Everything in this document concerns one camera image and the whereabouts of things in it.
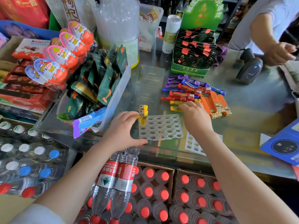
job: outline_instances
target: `shopkeeper's hand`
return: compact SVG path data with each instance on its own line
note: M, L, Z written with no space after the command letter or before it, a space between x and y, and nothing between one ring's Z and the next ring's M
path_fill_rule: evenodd
M296 50L296 46L286 42L280 42L265 52L263 60L268 66L284 64L289 60L296 59L296 57L291 54Z
M213 133L212 121L200 102L187 101L179 105L184 111L184 125L190 134Z
M111 122L100 142L107 142L113 147L113 152L129 147L147 144L146 139L133 139L130 135L132 125L138 119L138 112L122 112Z

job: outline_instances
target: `counter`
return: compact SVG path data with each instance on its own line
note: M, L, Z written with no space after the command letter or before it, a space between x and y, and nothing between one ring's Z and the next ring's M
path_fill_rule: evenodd
M149 115L179 114L171 112L169 101L160 101L170 73L171 55L161 51L161 40L157 40L152 52L140 51L140 62L132 69L131 79L119 102L115 116L122 111L138 111L139 105L148 105ZM288 85L277 68L263 70L250 85L236 80L242 67L241 52L230 50L218 67L211 67L204 79L214 87L226 91L226 102L232 115L212 120L215 132L223 136L223 142L252 171L268 176L297 179L292 166L259 149L260 134L274 135L296 118L294 99ZM87 151L101 139L99 133L86 132L73 139L72 127L56 118L59 100L53 102L36 123L35 129L51 136L60 143L77 151ZM139 138L137 122L131 135ZM213 173L206 156L185 150L187 130L184 137L164 141L149 141L144 146L140 160L163 163L194 171Z

